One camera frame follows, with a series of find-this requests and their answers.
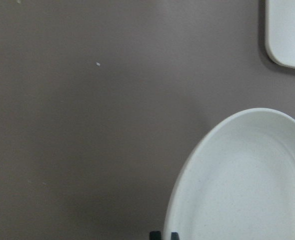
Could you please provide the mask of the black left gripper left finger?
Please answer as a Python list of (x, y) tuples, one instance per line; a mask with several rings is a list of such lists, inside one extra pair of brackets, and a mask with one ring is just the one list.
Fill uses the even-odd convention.
[(149, 233), (149, 240), (161, 240), (161, 231), (151, 231)]

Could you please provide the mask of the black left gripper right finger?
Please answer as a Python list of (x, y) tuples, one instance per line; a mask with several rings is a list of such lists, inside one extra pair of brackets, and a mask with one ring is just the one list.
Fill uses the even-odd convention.
[(170, 240), (180, 240), (180, 236), (178, 232), (172, 232), (170, 236)]

